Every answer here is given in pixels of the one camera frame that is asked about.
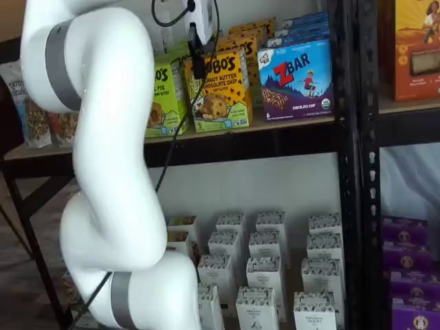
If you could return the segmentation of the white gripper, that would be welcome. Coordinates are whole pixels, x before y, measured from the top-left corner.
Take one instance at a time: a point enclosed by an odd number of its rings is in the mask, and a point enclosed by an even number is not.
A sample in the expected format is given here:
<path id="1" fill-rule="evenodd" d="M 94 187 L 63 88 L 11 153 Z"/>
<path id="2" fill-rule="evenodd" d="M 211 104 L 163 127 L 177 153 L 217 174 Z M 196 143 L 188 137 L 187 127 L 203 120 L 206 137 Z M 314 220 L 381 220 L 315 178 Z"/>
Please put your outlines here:
<path id="1" fill-rule="evenodd" d="M 213 36 L 213 0 L 183 0 L 185 28 L 188 31 L 188 49 L 192 61 L 192 70 L 196 79 L 206 76 L 204 47 Z"/>

